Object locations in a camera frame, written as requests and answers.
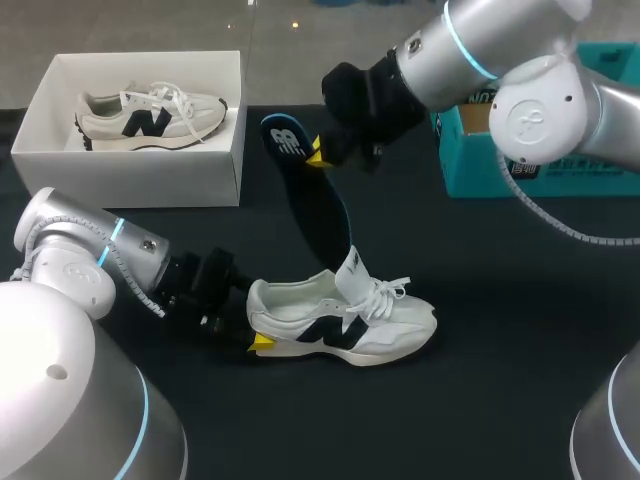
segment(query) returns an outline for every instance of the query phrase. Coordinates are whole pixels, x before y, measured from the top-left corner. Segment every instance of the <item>black insole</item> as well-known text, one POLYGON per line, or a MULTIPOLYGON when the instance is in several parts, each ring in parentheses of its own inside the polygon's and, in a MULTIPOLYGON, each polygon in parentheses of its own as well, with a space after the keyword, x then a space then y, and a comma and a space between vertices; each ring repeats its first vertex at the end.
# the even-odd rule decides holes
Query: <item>black insole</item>
POLYGON ((351 247, 349 214, 324 169, 308 165, 312 140, 293 117, 274 114, 261 123, 265 148, 285 182, 291 211, 314 255, 325 268, 340 268, 351 247))

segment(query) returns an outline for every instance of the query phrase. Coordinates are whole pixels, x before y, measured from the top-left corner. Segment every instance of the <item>shoelace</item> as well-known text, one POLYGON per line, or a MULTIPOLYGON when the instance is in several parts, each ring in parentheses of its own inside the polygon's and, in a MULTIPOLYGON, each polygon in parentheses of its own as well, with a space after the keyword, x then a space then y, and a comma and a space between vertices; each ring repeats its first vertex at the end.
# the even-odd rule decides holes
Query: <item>shoelace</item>
POLYGON ((191 103, 191 100, 189 100, 189 96, 173 83, 153 82, 151 84, 151 91, 148 95, 140 92, 122 91, 120 92, 120 101, 123 106, 126 106, 129 103, 129 98, 131 96, 146 98, 152 102, 160 102, 160 106, 162 106, 162 102, 164 101, 168 100, 172 102, 176 107, 176 110, 178 110, 178 113, 185 125, 189 129, 191 135, 200 140, 201 143, 204 143, 204 140, 200 135, 198 135, 198 132, 196 132, 196 129, 193 126, 192 118, 195 115, 195 108, 191 103))
POLYGON ((399 278, 392 282, 383 282, 377 278, 372 279, 375 287, 365 300, 353 307, 349 307, 347 312, 366 314, 365 321, 374 319, 388 320, 391 317, 394 300, 402 300, 406 295, 405 285, 411 283, 409 277, 399 278))

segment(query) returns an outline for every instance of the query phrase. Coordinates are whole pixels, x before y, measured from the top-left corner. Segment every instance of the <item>white shoe box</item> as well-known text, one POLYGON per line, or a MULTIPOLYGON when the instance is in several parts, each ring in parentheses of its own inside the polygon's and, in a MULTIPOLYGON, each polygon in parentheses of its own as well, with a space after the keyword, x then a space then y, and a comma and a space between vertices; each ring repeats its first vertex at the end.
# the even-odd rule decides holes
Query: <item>white shoe box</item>
POLYGON ((29 192, 60 189, 101 208, 237 206, 247 108, 240 52, 56 55, 11 150, 29 192), (204 144, 183 150, 87 152, 75 121, 78 95, 117 94, 131 81, 170 82, 217 95, 225 122, 204 144))

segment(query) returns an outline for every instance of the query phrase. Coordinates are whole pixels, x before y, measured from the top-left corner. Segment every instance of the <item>black table surface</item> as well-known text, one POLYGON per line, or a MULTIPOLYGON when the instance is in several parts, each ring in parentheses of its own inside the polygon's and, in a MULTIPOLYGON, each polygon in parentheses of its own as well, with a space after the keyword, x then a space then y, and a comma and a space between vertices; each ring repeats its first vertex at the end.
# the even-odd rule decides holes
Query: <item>black table surface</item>
MULTIPOLYGON (((255 277, 317 273, 259 138, 278 110, 249 108, 240 208, 119 214, 177 250, 228 249, 255 277)), ((311 131, 328 119, 319 106, 280 111, 311 131)), ((371 274, 410 276, 409 293, 436 308, 438 338, 416 358, 229 361, 175 341, 121 289, 104 328, 182 419, 190 480, 572 478, 574 418, 640 338, 638 250, 580 244, 516 200, 448 198, 428 128, 390 147, 374 175, 331 173, 371 274)), ((3 278, 21 263, 12 239, 28 199, 1 146, 3 278)), ((640 235, 638 199, 541 203, 587 233, 640 235)), ((243 298, 230 308, 242 315, 243 298)))

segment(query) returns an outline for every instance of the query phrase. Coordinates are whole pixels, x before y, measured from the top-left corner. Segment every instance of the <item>white sneaker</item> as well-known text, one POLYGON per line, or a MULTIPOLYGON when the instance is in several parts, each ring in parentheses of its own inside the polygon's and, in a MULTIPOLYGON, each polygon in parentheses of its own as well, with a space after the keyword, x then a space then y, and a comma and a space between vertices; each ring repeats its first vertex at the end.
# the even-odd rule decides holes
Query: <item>white sneaker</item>
POLYGON ((331 353, 357 366, 391 362, 419 350, 436 330, 433 307, 406 295, 408 278, 371 278, 351 247, 338 272, 300 283, 257 280, 247 298, 251 327, 275 341, 268 357, 331 353))
POLYGON ((227 113, 223 99, 185 93, 170 83, 130 87, 109 97, 79 96, 76 126, 87 150, 185 148, 204 142, 227 113))

